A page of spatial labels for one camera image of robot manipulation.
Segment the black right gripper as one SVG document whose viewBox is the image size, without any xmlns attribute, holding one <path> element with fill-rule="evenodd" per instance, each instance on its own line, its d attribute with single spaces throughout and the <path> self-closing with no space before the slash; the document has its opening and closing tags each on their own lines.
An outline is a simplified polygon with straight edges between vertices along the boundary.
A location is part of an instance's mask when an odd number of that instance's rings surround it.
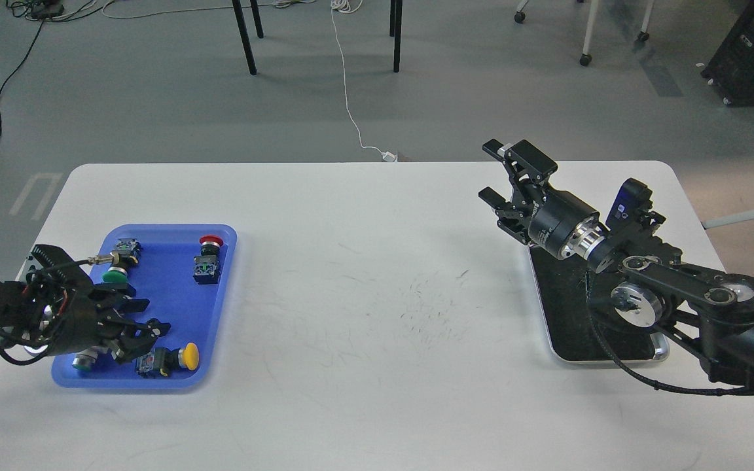
<svg viewBox="0 0 754 471">
<path fill-rule="evenodd" d="M 598 212 L 571 192 L 548 190 L 557 163 L 524 139 L 507 145 L 491 139 L 482 150 L 503 164 L 512 186 L 511 201 L 490 187 L 478 192 L 497 215 L 497 226 L 521 244 L 539 245 L 558 260 L 574 254 L 589 257 L 601 242 Z"/>
</svg>

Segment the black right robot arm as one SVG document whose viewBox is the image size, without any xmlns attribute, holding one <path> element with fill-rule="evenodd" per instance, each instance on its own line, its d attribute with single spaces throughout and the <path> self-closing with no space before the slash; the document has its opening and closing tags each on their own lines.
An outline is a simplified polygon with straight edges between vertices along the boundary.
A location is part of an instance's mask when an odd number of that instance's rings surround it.
<svg viewBox="0 0 754 471">
<path fill-rule="evenodd" d="M 532 143 L 493 139 L 482 148 L 505 167 L 512 187 L 510 200 L 488 187 L 478 194 L 497 226 L 550 268 L 578 275 L 571 294 L 563 293 L 565 275 L 536 275 L 545 315 L 551 302 L 577 313 L 609 360 L 655 390 L 754 396 L 754 277 L 684 262 L 682 250 L 656 235 L 664 215 L 653 211 L 653 192 L 637 179 L 625 180 L 600 221 L 595 208 L 550 184 L 558 165 Z M 676 387 L 640 375 L 611 348 L 609 329 L 649 343 L 672 340 L 699 360 L 714 387 Z"/>
</svg>

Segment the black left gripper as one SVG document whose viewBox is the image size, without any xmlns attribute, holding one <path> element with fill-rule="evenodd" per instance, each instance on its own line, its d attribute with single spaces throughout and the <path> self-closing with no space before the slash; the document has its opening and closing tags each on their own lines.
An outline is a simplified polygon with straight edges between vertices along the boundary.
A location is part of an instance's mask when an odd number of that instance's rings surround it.
<svg viewBox="0 0 754 471">
<path fill-rule="evenodd" d="M 170 323 L 149 319 L 144 324 L 116 319 L 116 313 L 140 313 L 150 299 L 137 298 L 132 285 L 51 286 L 33 296 L 38 304 L 33 325 L 34 351 L 40 355 L 74 354 L 104 347 L 117 364 L 134 361 L 152 351 Z"/>
</svg>

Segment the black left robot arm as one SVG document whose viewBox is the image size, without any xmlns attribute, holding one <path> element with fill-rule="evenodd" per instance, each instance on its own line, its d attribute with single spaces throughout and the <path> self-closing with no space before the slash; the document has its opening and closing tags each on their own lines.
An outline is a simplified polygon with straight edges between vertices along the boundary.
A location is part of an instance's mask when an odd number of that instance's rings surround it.
<svg viewBox="0 0 754 471">
<path fill-rule="evenodd" d="M 95 284 L 40 280 L 0 281 L 0 356 L 15 366 L 8 349 L 21 345 L 37 352 L 37 359 L 75 354 L 92 347 L 108 350 L 124 364 L 147 354 L 170 324 L 149 319 L 144 323 L 129 313 L 147 309 L 149 301 L 135 298 L 125 283 Z"/>
</svg>

